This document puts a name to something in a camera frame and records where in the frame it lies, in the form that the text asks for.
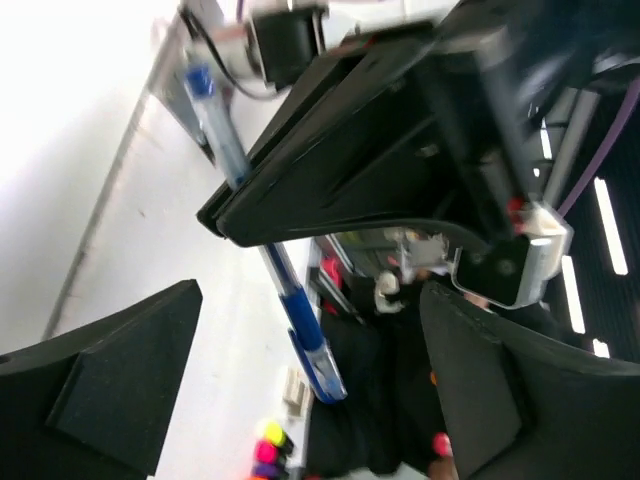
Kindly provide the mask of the blue gel pen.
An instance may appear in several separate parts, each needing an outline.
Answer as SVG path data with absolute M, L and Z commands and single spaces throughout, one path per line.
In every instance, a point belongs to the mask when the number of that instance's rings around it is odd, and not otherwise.
M 412 156 L 434 118 L 413 79 L 397 82 L 392 92 L 354 63 L 313 63 L 249 149 L 248 177 L 219 187 L 198 221 L 254 247 L 431 213 L 435 170 Z

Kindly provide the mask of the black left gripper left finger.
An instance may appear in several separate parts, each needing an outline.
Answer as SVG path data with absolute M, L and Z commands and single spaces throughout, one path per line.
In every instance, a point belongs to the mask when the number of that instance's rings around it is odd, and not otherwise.
M 180 281 L 1 357 L 4 479 L 155 474 L 202 304 Z

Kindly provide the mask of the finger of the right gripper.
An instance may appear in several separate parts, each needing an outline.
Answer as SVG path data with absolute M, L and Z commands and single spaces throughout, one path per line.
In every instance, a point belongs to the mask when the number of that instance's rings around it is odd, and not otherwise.
M 500 141 L 468 52 L 429 22 L 356 36 L 316 58 L 252 147 L 237 190 L 198 212 L 244 247 L 366 226 L 440 221 L 466 243 L 514 229 L 483 156 Z

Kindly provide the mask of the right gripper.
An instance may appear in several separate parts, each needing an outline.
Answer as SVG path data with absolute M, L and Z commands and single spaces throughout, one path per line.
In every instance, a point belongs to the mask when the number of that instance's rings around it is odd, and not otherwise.
M 434 49 L 481 84 L 514 195 L 532 194 L 524 141 L 567 87 L 587 87 L 639 53 L 636 1 L 461 1 Z

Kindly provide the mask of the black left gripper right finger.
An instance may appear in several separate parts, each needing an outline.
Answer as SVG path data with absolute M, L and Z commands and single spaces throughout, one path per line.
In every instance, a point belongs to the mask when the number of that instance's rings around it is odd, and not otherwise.
M 638 478 L 637 364 L 540 335 L 433 282 L 420 313 L 460 478 Z

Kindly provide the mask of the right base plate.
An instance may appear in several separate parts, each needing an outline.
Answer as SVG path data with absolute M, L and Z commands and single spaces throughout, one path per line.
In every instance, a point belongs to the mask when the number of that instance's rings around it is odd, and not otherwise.
M 252 77 L 254 71 L 247 57 L 246 28 L 242 22 L 236 21 L 234 12 L 224 11 L 222 1 L 188 1 L 186 5 L 205 27 L 231 76 L 237 80 Z M 159 49 L 148 78 L 147 89 L 195 141 L 206 158 L 212 161 L 213 153 L 201 131 L 184 85 L 188 53 L 193 52 L 198 60 L 211 65 L 215 79 L 223 87 L 226 102 L 233 96 L 233 85 L 222 73 L 202 40 L 198 40 L 194 47 L 190 45 L 189 28 L 179 14 L 172 14 L 165 22 L 156 22 L 153 34 Z

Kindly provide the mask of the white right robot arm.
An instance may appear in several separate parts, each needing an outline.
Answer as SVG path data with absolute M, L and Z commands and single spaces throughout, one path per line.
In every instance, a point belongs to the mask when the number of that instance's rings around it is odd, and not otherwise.
M 255 17 L 249 47 L 289 95 L 211 232 L 281 242 L 408 227 L 440 234 L 452 280 L 505 309 L 538 300 L 571 237 L 527 140 L 568 87 L 628 76 L 635 1 L 463 1 L 327 48 L 315 7 Z M 635 479 L 639 368 L 482 312 L 439 286 L 421 310 L 464 479 Z

